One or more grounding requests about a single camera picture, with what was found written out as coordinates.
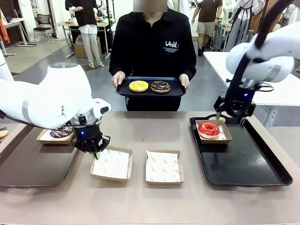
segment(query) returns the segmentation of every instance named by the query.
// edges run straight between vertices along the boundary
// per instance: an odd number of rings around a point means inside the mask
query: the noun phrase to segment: chair
[[[36,21],[37,21],[38,25],[41,25],[41,24],[51,25],[50,15],[37,14]],[[52,28],[50,28],[50,27],[36,27],[36,28],[34,28],[33,29],[34,42],[36,41],[36,35],[35,35],[36,32],[39,32],[39,33],[40,32],[45,32],[46,35],[47,35],[47,38],[48,38],[48,42],[51,44],[49,36],[48,36],[48,31],[49,30],[52,31]]]

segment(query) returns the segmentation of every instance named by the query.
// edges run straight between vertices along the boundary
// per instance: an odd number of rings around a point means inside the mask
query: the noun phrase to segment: black jacket
[[[79,27],[87,24],[97,24],[94,13],[94,8],[98,8],[96,0],[66,0],[65,5],[67,11],[69,11],[69,8],[73,6],[83,7],[83,10],[75,12]]]
[[[109,71],[175,78],[187,74],[191,80],[196,59],[187,16],[168,9],[151,27],[142,13],[132,12],[118,21]]]

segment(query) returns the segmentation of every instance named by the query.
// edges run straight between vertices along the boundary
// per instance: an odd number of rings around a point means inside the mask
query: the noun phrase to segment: chocolate sprinkle donut
[[[171,88],[170,84],[164,81],[155,81],[151,84],[151,88],[155,90],[168,90]]]
[[[53,138],[63,138],[70,136],[73,131],[72,127],[60,127],[59,130],[51,130],[50,136]]]

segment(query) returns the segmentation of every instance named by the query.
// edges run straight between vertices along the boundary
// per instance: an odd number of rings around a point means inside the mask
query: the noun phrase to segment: black serving tray
[[[132,92],[129,89],[129,84],[133,81],[145,81],[149,84],[149,88],[141,93]],[[171,89],[168,93],[155,93],[151,90],[151,84],[154,81],[165,81],[171,85]],[[128,76],[119,85],[116,89],[116,92],[119,95],[127,96],[127,97],[159,97],[159,96],[168,96],[168,97],[181,97],[186,94],[185,88],[180,84],[179,80],[174,77],[143,77],[143,76]]]
[[[195,121],[215,116],[189,119],[205,175],[212,184],[242,187],[292,184],[288,171],[248,120],[240,125],[236,118],[222,115],[232,141],[229,144],[202,144]]]

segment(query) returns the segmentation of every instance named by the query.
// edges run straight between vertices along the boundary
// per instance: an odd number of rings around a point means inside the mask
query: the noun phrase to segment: hand
[[[216,19],[215,19],[215,27],[217,27],[218,24],[219,24],[219,20],[216,18]]]
[[[123,80],[125,79],[125,73],[122,71],[117,72],[113,77],[112,77],[112,84],[115,88],[118,87],[118,85],[122,84]]]
[[[189,88],[189,77],[186,74],[181,74],[179,77],[181,85],[187,90]]]
[[[98,22],[98,15],[96,12],[95,12],[95,19],[96,19],[96,22]]]
[[[75,12],[78,12],[78,11],[81,11],[81,10],[83,10],[83,8],[82,8],[81,6],[78,6],[78,7],[76,7],[76,8],[74,9]]]

